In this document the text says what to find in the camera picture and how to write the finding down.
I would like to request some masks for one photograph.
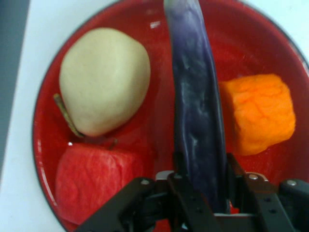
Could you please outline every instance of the orange carrot piece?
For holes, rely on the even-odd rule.
[[[289,139],[295,114],[288,86],[274,74],[220,82],[225,137],[238,155],[254,155]]]

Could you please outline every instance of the red bowl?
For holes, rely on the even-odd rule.
[[[255,156],[237,156],[238,161],[246,171],[262,173],[274,184],[286,178],[309,181],[308,65],[284,32],[251,7],[236,0],[200,2],[219,81],[275,73],[291,90],[296,114],[292,138]],[[172,169],[174,87],[163,1],[124,0],[100,11],[65,42],[46,73],[37,99],[33,123],[37,174],[49,205],[67,231],[76,226],[57,215],[54,197],[57,165],[69,142],[89,141],[71,133],[53,94],[59,92],[60,64],[67,50],[87,31],[98,27],[115,28],[140,41],[148,51],[152,70],[142,107],[128,123],[107,137],[117,138],[120,148],[153,153],[154,174]]]

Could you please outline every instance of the red toy food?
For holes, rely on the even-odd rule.
[[[134,153],[73,144],[56,174],[58,214],[79,225],[138,176],[143,176],[143,165]]]

